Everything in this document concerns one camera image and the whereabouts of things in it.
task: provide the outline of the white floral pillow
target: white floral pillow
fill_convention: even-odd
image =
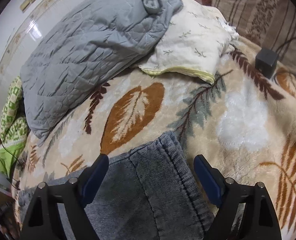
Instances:
[[[217,8],[182,1],[183,8],[171,18],[153,54],[138,66],[149,75],[179,72],[213,83],[222,53],[229,51],[230,41],[238,34]]]

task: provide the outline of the black cable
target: black cable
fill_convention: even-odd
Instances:
[[[5,175],[7,176],[7,180],[10,182],[11,186],[13,186],[16,190],[20,190],[18,187],[14,186],[14,185],[12,184],[12,182],[10,181],[10,178],[8,177],[8,174],[7,174],[6,166],[3,164],[3,162],[1,161],[1,159],[0,159],[0,162],[1,162],[3,168],[4,168],[5,172],[6,172]]]
[[[277,76],[279,76],[280,74],[284,74],[284,73],[288,73],[288,74],[292,74],[296,77],[296,74],[291,72],[291,71],[288,71],[288,70],[282,70],[282,71],[279,71],[277,73],[275,73],[275,75],[273,76],[273,80],[276,84],[279,85],[278,81],[277,81]]]
[[[10,153],[10,155],[12,155],[12,156],[17,160],[17,162],[19,162],[19,163],[21,164],[21,162],[18,160],[18,158],[17,158],[16,156],[14,156],[11,152],[9,152],[9,151],[6,149],[6,147],[4,147],[2,141],[1,141],[1,145],[2,145],[3,149],[5,149],[8,153]]]
[[[280,53],[282,50],[282,47],[290,42],[292,42],[293,40],[296,40],[296,37],[292,37],[291,39],[285,41],[283,44],[281,44],[277,49],[276,49],[276,53]]]

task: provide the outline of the beige fleece blanket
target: beige fleece blanket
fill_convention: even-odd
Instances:
[[[99,153],[116,156],[173,130],[191,167],[203,154],[238,183],[264,182],[282,238],[295,239],[296,80],[278,76],[285,91],[262,77],[253,68],[260,48],[240,40],[221,58],[213,85],[178,73],[152,78],[128,69],[96,88],[42,147],[30,133],[24,164],[15,170],[17,185],[24,189],[60,178],[90,166]],[[13,196],[18,200],[16,190]]]

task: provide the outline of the pillow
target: pillow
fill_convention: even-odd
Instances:
[[[58,22],[20,70],[38,146],[96,86],[147,55],[181,7],[181,0],[85,0]]]
[[[232,35],[238,34],[225,24],[218,9],[194,0],[182,2],[182,10],[172,16],[154,52],[138,66],[150,75],[179,72],[213,83],[221,54],[227,52]]]
[[[296,7],[290,0],[212,0],[240,35],[274,51],[296,37]],[[285,44],[279,60],[296,73],[296,40]]]

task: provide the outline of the blue gripper pad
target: blue gripper pad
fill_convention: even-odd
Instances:
[[[193,168],[209,201],[219,208],[225,191],[224,177],[219,170],[210,166],[203,155],[195,157]]]
[[[83,208],[90,204],[108,171],[109,158],[105,154],[99,154],[91,167],[86,168],[79,176],[80,203]]]

